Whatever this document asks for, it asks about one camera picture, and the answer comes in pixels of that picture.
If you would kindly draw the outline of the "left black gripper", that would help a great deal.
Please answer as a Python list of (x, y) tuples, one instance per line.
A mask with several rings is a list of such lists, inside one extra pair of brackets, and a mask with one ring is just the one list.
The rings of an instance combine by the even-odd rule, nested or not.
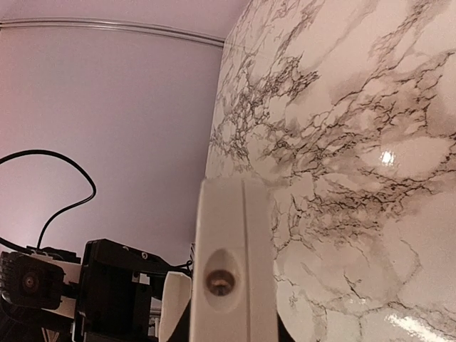
[(76, 299), (74, 341), (157, 341), (149, 335), (152, 299), (163, 300), (166, 276), (190, 267), (108, 239), (88, 242)]

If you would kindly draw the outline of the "white remote control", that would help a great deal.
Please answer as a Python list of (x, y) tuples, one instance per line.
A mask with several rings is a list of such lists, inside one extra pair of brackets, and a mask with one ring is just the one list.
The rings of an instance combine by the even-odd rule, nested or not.
[(202, 182), (191, 341), (278, 341), (269, 194), (253, 179)]

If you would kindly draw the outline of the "white battery cover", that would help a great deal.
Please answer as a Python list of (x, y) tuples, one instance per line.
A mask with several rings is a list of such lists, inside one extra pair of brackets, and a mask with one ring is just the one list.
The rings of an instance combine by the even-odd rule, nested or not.
[(189, 276), (177, 271), (167, 273), (162, 294), (159, 342), (169, 340), (190, 302), (191, 294), (192, 280)]

